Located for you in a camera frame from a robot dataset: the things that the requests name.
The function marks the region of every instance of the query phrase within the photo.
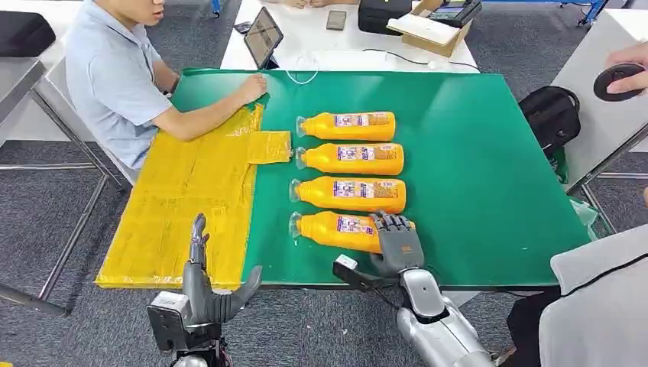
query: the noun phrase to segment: light blue shirt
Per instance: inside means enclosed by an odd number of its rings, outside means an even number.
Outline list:
[[[154,85],[160,55],[144,26],[129,31],[85,0],[68,37],[67,87],[79,116],[124,164],[141,168],[157,133],[151,120],[171,107]]]

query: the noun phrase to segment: bottle cap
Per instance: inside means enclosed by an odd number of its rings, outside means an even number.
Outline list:
[[[297,166],[298,170],[302,170],[306,168],[306,162],[304,161],[304,154],[306,153],[306,149],[302,147],[298,147],[295,149],[295,165]]]
[[[301,235],[301,220],[302,215],[298,212],[293,212],[293,214],[290,216],[290,219],[288,219],[288,233],[290,233],[290,236],[292,236],[294,239]]]
[[[300,185],[302,184],[302,181],[297,180],[294,178],[288,187],[288,198],[290,199],[291,203],[296,203],[297,201],[300,201]]]
[[[305,121],[306,119],[302,116],[297,117],[297,120],[295,121],[295,131],[297,131],[297,136],[300,138],[306,135],[306,131],[302,127],[302,124]]]

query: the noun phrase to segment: table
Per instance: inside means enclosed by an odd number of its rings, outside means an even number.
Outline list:
[[[235,23],[253,21],[261,7],[265,6],[284,34],[283,41],[274,51],[274,56],[281,69],[288,70],[398,70],[398,71],[446,71],[457,73],[474,73],[472,67],[447,63],[444,57],[404,44],[400,37],[373,34],[358,29],[357,5],[331,5],[326,8],[290,8],[281,4],[268,4],[259,0],[243,0],[236,16]],[[326,19],[330,10],[347,12],[344,31],[326,29]],[[367,48],[388,50],[419,62],[434,61],[436,69],[425,65],[416,65],[395,56],[367,51],[368,54],[354,52],[347,60],[335,60],[342,57],[341,51],[362,51]],[[450,58],[457,63],[475,66],[468,46],[462,41]],[[222,69],[255,70],[257,67],[245,46],[243,36],[232,31]]]
[[[573,193],[582,189],[592,205],[601,212],[609,233],[617,230],[589,189],[588,182],[596,177],[648,179],[648,174],[606,172],[612,162],[633,147],[637,146],[640,151],[648,150],[648,97],[605,102],[594,95],[592,85],[605,68],[610,52],[648,38],[646,17],[648,11],[645,10],[603,11],[552,82],[573,91],[581,102],[581,132],[565,145],[570,176],[565,190]]]
[[[231,93],[249,73],[188,70],[172,102],[180,111],[206,106]],[[264,130],[295,133],[297,116],[324,111],[396,114],[394,141],[406,156],[399,176],[408,187],[404,214],[417,223],[426,260],[443,289],[555,285],[551,256],[589,242],[502,76],[320,72],[298,86],[284,71],[266,74]],[[293,138],[294,147],[319,144],[312,137]],[[290,214],[320,209],[291,203],[289,182],[321,175],[294,164],[258,167],[243,277],[261,264],[265,284],[339,284],[331,267],[340,253],[369,267],[360,252],[305,238],[293,244]]]
[[[113,176],[108,168],[95,156],[79,137],[66,125],[65,121],[53,110],[45,98],[38,92],[37,85],[46,72],[45,66],[38,59],[34,58],[0,58],[0,128],[5,121],[11,117],[20,104],[26,99],[33,99],[40,108],[52,119],[54,124],[62,131],[69,140],[74,142],[90,160],[90,163],[81,164],[0,164],[0,171],[15,170],[68,170],[96,168],[102,173],[91,197],[89,198],[81,217],[77,221],[70,238],[63,247],[54,268],[45,281],[37,297],[26,294],[22,291],[0,284],[0,297],[13,300],[16,303],[33,307],[56,315],[65,315],[66,309],[47,302],[54,285],[58,281],[61,271],[68,258],[74,250],[74,246],[83,231],[83,227],[92,213],[99,195],[107,181],[112,181],[118,188],[122,188],[119,181]]]

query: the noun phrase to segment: electronic device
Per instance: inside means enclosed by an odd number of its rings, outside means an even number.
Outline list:
[[[266,7],[261,8],[259,14],[252,22],[250,30],[243,37],[245,46],[250,50],[250,54],[257,64],[258,69],[276,69],[279,66],[273,60],[272,52],[274,51],[284,34],[277,26]]]
[[[449,2],[430,13],[427,18],[455,28],[465,26],[481,11],[481,0]]]
[[[343,31],[346,22],[346,11],[331,10],[329,19],[326,21],[326,29],[332,31]]]
[[[635,89],[625,93],[608,93],[612,82],[628,78],[646,71],[646,67],[638,63],[619,63],[603,70],[594,81],[594,94],[607,102],[620,102],[641,94],[644,89]]]
[[[243,23],[234,24],[234,29],[240,34],[246,34],[250,31],[252,23],[249,21],[244,21]]]

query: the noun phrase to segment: smartphone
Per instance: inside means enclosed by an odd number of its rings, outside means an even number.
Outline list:
[[[252,23],[249,21],[244,21],[243,23],[234,24],[234,29],[240,34],[246,34],[250,31]]]
[[[329,20],[326,21],[326,29],[333,31],[344,30],[346,22],[346,11],[331,10],[329,11]]]

